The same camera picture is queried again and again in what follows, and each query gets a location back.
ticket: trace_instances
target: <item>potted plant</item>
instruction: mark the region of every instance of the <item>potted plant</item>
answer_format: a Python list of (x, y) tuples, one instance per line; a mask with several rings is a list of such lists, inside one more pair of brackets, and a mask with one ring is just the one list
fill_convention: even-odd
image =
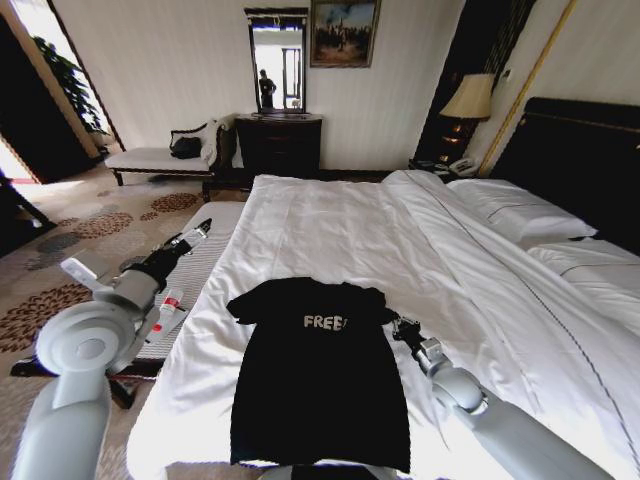
[(76, 72), (82, 72), (82, 69), (69, 59), (58, 54), (55, 45), (48, 43), (44, 38), (33, 37), (33, 40), (49, 64), (53, 75), (58, 80), (69, 102), (71, 102), (73, 109), (78, 114), (85, 130), (91, 135), (97, 147), (104, 147), (107, 143), (105, 136), (108, 134), (100, 128), (98, 110), (89, 102), (89, 93), (86, 90), (87, 85), (78, 80), (75, 75)]

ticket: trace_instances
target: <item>wall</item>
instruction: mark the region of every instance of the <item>wall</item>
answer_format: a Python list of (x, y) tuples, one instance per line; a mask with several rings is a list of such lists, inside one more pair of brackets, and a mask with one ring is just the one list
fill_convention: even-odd
[[(244, 6), (308, 0), (54, 0), (127, 148), (169, 130), (255, 111)], [(464, 0), (383, 0), (370, 69), (309, 69), (307, 109), (325, 116), (322, 166), (406, 166)]]
[(56, 102), (56, 105), (58, 105), (62, 115), (69, 123), (69, 126), (71, 126), (73, 133), (78, 137), (78, 140), (87, 152), (87, 155), (89, 155), (90, 158), (97, 157), (98, 149), (93, 143), (93, 140), (91, 140), (91, 137), (84, 129), (82, 122), (67, 99), (62, 87), (60, 87), (60, 84), (53, 75), (53, 72), (51, 72), (49, 65), (40, 53), (40, 50), (38, 50), (35, 42), (29, 36), (29, 32), (27, 32), (27, 29), (20, 22), (20, 19), (11, 6), (9, 0), (0, 0), (0, 13), (6, 19), (9, 28), (11, 28), (11, 31), (18, 39), (18, 42), (20, 42), (24, 53), (29, 57), (33, 67), (36, 69), (38, 75), (42, 79), (42, 82), (49, 90), (51, 97)]
[[(568, 0), (538, 0), (493, 95), (491, 119), (479, 126), (467, 154), (482, 160)], [(640, 105), (640, 2), (578, 0), (538, 71), (526, 99), (534, 96)], [(491, 156), (492, 165), (515, 130), (525, 101)]]

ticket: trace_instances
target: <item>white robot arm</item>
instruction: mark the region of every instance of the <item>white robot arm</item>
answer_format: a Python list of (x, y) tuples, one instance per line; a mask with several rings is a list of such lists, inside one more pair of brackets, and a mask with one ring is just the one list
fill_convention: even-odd
[(169, 239), (107, 284), (107, 267), (81, 252), (63, 268), (93, 291), (44, 326), (36, 343), (40, 363), (58, 378), (36, 398), (22, 435), (14, 480), (95, 477), (111, 411), (105, 372), (125, 368), (158, 319), (155, 295), (178, 259), (207, 237), (211, 219)]
[(437, 339), (420, 335), (418, 322), (396, 320), (393, 336), (409, 346), (438, 401), (462, 420), (513, 478), (613, 478), (524, 410), (500, 400), (470, 372), (454, 367)]

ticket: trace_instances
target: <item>white pillow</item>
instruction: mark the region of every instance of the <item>white pillow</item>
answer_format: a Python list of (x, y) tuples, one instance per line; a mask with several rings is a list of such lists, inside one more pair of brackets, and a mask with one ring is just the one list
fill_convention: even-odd
[(506, 180), (456, 180), (447, 186), (497, 232), (525, 249), (597, 232), (569, 212)]
[(528, 253), (640, 336), (640, 257), (604, 240), (538, 245)]

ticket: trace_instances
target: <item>wooden dresser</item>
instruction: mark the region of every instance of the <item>wooden dresser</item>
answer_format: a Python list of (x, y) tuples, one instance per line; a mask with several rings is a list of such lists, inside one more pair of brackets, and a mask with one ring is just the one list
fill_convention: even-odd
[(241, 115), (236, 128), (244, 168), (250, 173), (309, 178), (318, 172), (319, 115)]

